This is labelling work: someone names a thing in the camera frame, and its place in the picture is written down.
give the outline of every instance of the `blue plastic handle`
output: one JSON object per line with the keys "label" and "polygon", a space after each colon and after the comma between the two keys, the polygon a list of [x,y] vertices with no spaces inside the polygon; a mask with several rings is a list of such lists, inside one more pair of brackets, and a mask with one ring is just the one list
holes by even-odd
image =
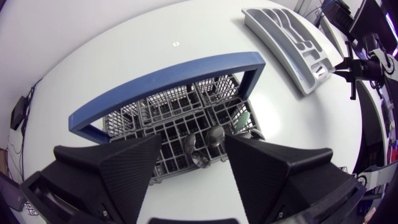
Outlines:
{"label": "blue plastic handle", "polygon": [[181,85],[244,72],[238,94],[249,97],[265,61],[258,52],[240,52],[184,62],[131,80],[96,97],[69,116],[69,131],[98,144],[108,143],[106,132],[92,122],[135,101]]}

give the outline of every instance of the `black cable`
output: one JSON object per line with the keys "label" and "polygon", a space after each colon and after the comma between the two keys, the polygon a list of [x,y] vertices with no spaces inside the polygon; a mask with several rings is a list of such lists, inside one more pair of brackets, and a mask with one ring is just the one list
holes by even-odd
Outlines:
{"label": "black cable", "polygon": [[14,163],[14,165],[15,165],[16,169],[18,170],[18,173],[21,175],[22,181],[25,181],[25,177],[24,177],[24,174],[25,174],[25,170],[24,170],[24,146],[25,146],[25,132],[26,132],[26,126],[27,126],[27,121],[28,121],[28,119],[29,119],[29,114],[30,114],[30,104],[32,103],[33,94],[34,94],[34,92],[35,92],[36,85],[37,85],[40,81],[42,81],[42,79],[43,79],[43,78],[41,78],[40,80],[38,80],[38,81],[35,83],[35,85],[33,85],[33,86],[30,88],[30,91],[29,91],[29,93],[28,93],[28,95],[27,95],[27,97],[26,97],[26,99],[25,99],[25,102],[24,102],[24,103],[25,103],[25,108],[26,108],[26,115],[25,115],[24,121],[22,122],[22,126],[21,126],[22,144],[21,144],[21,149],[20,149],[20,151],[19,151],[19,152],[16,152],[16,151],[15,151],[15,148],[14,148],[14,145],[12,145],[12,144],[9,142],[9,144],[11,144],[11,146],[14,148],[15,153],[19,154],[19,169],[20,169],[20,171],[19,171],[18,168],[16,167],[15,163]]}
{"label": "black cable", "polygon": [[21,153],[21,151],[22,151],[22,149],[21,150],[19,150],[19,152],[17,152],[16,150],[15,150],[15,147],[14,147],[14,145],[13,144],[11,144],[11,142],[10,142],[10,135],[8,135],[8,144],[10,144],[11,146],[12,146],[12,148],[13,148],[13,150],[14,150],[14,152],[18,155],[18,154],[20,154]]}

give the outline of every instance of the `cable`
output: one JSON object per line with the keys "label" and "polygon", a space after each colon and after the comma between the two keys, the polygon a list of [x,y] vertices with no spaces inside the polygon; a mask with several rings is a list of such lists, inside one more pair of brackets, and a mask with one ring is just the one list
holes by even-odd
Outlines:
{"label": "cable", "polygon": [[308,13],[304,18],[307,18],[313,11],[315,11],[319,8],[322,8],[322,10],[321,10],[321,12],[322,12],[329,4],[331,4],[333,2],[338,2],[338,0],[328,0],[324,6],[316,7],[314,10],[312,10],[310,13]]}
{"label": "cable", "polygon": [[313,23],[315,23],[317,20],[319,20],[319,18],[322,16],[323,11],[326,9],[326,7],[328,7],[331,3],[334,3],[334,2],[339,2],[339,0],[328,0],[328,1],[325,3],[325,5],[320,6],[320,7],[316,8],[316,9],[314,9],[314,10],[317,10],[317,9],[321,8],[321,11],[320,11],[320,13],[317,14],[317,16],[316,16],[316,18],[315,18],[315,20],[314,20]]}
{"label": "cable", "polygon": [[14,149],[14,152],[18,155],[18,154],[20,154],[21,153],[21,151],[22,151],[22,149],[21,150],[19,150],[19,152],[17,152],[16,150],[15,150],[15,147],[14,147],[14,145],[13,144],[11,144],[11,142],[10,142],[10,135],[8,135],[8,144],[10,144],[11,146],[12,146],[12,148]]}
{"label": "cable", "polygon": [[33,95],[34,95],[34,92],[35,92],[35,88],[36,88],[37,84],[38,84],[40,81],[42,81],[42,80],[43,80],[43,78],[39,79],[39,80],[30,88],[30,91],[29,91],[27,97],[25,98],[25,102],[24,102],[24,103],[25,103],[26,115],[25,115],[25,117],[24,117],[24,121],[22,122],[22,126],[21,126],[22,144],[21,144],[21,149],[20,149],[20,151],[19,151],[19,152],[16,152],[16,151],[15,151],[14,145],[11,144],[10,141],[8,140],[8,143],[12,146],[12,148],[14,149],[14,152],[15,152],[16,154],[19,154],[19,163],[18,163],[19,169],[17,168],[17,166],[16,166],[16,164],[15,164],[15,162],[14,162],[14,159],[12,159],[12,156],[11,156],[11,159],[12,159],[12,162],[14,163],[14,166],[16,167],[16,169],[17,169],[19,175],[21,175],[22,181],[25,181],[25,177],[24,177],[24,174],[25,174],[25,172],[24,172],[24,145],[25,145],[25,132],[26,132],[26,126],[27,126],[27,121],[28,121],[28,119],[29,119],[29,114],[30,114],[30,104],[32,103],[32,99],[33,99]]}

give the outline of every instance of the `white wall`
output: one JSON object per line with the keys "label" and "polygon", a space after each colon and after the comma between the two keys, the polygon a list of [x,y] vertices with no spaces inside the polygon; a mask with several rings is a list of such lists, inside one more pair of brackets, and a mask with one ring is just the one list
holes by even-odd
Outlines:
{"label": "white wall", "polygon": [[121,22],[182,1],[8,0],[0,12],[0,147],[19,97],[67,55]]}

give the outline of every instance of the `table surface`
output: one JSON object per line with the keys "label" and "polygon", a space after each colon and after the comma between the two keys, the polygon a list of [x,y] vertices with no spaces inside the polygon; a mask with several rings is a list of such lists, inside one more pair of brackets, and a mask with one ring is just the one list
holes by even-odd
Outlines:
{"label": "table surface", "polygon": [[[25,177],[54,161],[54,146],[93,145],[68,132],[68,117],[98,95],[171,65],[247,51],[259,52],[266,61],[249,97],[266,141],[302,149],[329,147],[332,162],[351,172],[361,143],[359,101],[349,99],[350,85],[334,75],[304,97],[272,52],[244,24],[241,9],[261,6],[282,7],[263,0],[187,1],[131,19],[77,49],[36,88],[25,138]],[[304,18],[300,20],[311,32],[318,32]],[[333,64],[341,61],[325,36],[317,38],[333,55]],[[10,141],[17,145],[19,135],[11,131]],[[151,217],[233,217],[248,222],[228,161],[149,187],[138,223]]]}

